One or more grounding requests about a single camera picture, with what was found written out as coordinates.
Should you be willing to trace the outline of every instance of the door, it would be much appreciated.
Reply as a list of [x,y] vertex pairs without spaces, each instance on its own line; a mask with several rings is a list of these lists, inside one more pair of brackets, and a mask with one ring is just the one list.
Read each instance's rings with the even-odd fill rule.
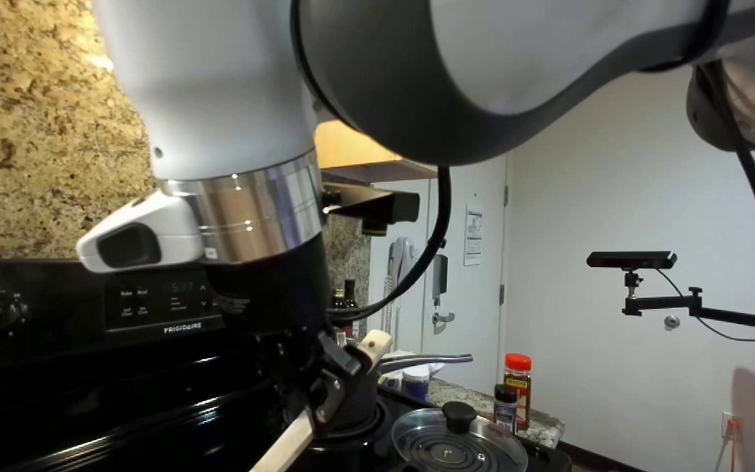
[[[445,258],[445,290],[435,296],[435,286],[442,283],[439,269],[430,266],[396,303],[371,320],[371,327],[394,333],[394,349],[472,353],[472,363],[451,363],[439,378],[483,393],[490,393],[502,366],[506,176],[506,157],[451,169],[451,224],[445,247],[439,252]],[[422,253],[439,213],[435,181],[394,181],[380,185],[419,192],[422,210],[418,222],[396,222],[388,227],[388,235],[372,239],[371,302],[383,298],[388,273],[394,273],[390,264],[398,261],[398,253]]]
[[455,206],[445,247],[445,281],[426,281],[422,350],[474,357],[451,363],[444,379],[490,393],[502,366],[502,286],[506,231],[506,157],[455,169]]

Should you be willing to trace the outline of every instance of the lid handle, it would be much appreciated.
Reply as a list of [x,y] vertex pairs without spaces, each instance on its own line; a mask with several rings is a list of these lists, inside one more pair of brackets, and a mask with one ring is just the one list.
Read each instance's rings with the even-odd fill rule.
[[449,400],[442,405],[442,410],[445,414],[449,429],[457,435],[468,435],[472,429],[472,422],[477,418],[477,408],[461,400]]

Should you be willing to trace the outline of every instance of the black stove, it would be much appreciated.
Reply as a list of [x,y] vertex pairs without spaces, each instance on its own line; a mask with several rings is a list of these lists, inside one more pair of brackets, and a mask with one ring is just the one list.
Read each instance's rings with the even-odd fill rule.
[[[284,428],[255,363],[203,273],[0,261],[0,469],[249,469]],[[388,428],[418,405],[380,391],[367,425],[317,439],[295,469],[407,469]],[[527,451],[533,472],[571,466]]]

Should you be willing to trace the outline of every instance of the jar lid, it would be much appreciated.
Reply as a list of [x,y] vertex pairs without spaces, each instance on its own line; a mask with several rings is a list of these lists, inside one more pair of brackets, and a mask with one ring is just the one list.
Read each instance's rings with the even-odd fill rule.
[[508,350],[506,353],[506,366],[508,370],[533,370],[533,357]]
[[515,391],[512,384],[499,383],[499,384],[493,388],[493,399],[506,400],[506,403],[515,403],[515,400],[516,400],[516,391]]

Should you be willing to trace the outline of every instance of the pot lid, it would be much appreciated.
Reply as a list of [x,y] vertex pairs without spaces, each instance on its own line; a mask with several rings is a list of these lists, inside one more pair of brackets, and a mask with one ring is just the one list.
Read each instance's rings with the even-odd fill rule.
[[502,431],[461,400],[402,414],[390,438],[405,462],[422,472],[525,472],[529,463],[515,435]]

